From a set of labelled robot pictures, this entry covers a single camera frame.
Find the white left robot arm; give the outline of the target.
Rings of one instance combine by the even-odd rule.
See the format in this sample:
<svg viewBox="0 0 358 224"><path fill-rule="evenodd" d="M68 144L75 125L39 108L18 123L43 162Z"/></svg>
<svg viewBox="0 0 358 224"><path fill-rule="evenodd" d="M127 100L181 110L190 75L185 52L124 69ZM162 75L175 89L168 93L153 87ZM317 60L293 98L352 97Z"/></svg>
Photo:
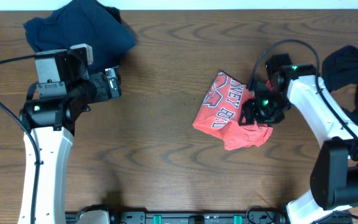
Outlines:
<svg viewBox="0 0 358 224"><path fill-rule="evenodd" d="M92 103L121 96L117 69L64 80L39 80L27 92L20 121L25 127L24 190L19 223L66 223L67 163L75 122Z"/></svg>

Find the red printed t-shirt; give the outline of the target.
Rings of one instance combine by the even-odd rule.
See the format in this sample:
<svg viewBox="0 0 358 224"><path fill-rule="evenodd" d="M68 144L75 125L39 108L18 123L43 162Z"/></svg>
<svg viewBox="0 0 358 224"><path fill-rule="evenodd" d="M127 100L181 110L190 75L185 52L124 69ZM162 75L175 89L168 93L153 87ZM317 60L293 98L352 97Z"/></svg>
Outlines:
<svg viewBox="0 0 358 224"><path fill-rule="evenodd" d="M256 122L239 125L241 106L253 98L245 85L219 72L203 99L193 127L223 140L228 151L259 147L272 135L273 128Z"/></svg>

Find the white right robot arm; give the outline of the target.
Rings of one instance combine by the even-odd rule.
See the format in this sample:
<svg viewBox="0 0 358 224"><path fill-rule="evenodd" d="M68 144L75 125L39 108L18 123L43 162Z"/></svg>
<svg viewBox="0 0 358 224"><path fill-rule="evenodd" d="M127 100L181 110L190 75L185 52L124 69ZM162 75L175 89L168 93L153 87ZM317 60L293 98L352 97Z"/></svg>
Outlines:
<svg viewBox="0 0 358 224"><path fill-rule="evenodd" d="M269 83L251 78L254 98L241 108L240 125L277 124L292 106L312 130L320 151L310 189L285 206L287 223L340 223L358 206L358 125L343 112L314 65L267 65Z"/></svg>

